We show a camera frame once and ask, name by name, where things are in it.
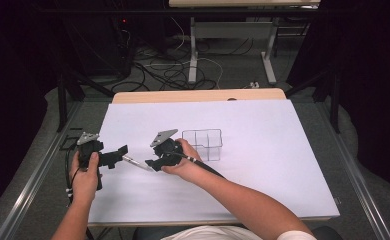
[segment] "white shirt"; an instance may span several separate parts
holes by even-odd
[[[261,240],[253,232],[233,226],[200,226],[176,233],[162,240]],[[288,231],[277,240],[316,240],[312,235],[301,231]]]

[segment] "wrist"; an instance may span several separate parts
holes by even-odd
[[[189,162],[179,176],[190,183],[195,183],[200,178],[203,178],[203,174],[207,172],[195,163]]]
[[[79,206],[79,207],[89,207],[92,205],[93,200],[85,199],[85,198],[79,198],[79,197],[74,197],[73,203],[71,206]]]

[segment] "person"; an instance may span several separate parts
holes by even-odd
[[[176,141],[182,144],[185,155],[201,160],[198,152],[186,140]],[[70,171],[70,174],[74,175],[74,200],[52,239],[84,239],[90,206],[95,199],[98,183],[98,162],[98,154],[93,153],[88,169],[79,170],[78,153],[74,155]],[[184,158],[178,165],[163,166],[161,170],[178,175],[207,191],[247,228],[200,226],[163,239],[316,239],[293,212],[264,193],[217,176]]]

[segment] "hand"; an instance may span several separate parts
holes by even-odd
[[[186,141],[183,138],[176,139],[176,141],[178,141],[182,145],[183,154],[189,157],[193,157],[199,161],[202,161],[198,152],[188,143],[188,141]],[[193,167],[199,168],[197,165],[195,165],[188,159],[182,158],[180,160],[180,163],[177,164],[176,166],[163,166],[161,170],[169,174],[178,175],[181,178],[189,181],[191,177],[190,175],[191,173],[193,173],[191,170],[193,169]]]
[[[88,169],[79,169],[79,152],[74,154],[70,170],[70,179],[73,182],[73,202],[90,204],[95,199],[98,186],[98,162],[99,155],[93,152]]]

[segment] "black curtain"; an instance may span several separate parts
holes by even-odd
[[[37,134],[55,76],[19,1],[0,1],[0,196]]]
[[[335,67],[341,73],[340,103],[358,132],[357,157],[390,182],[390,1],[323,0],[320,5],[352,7],[352,16],[312,22],[288,83],[299,86],[324,68]]]

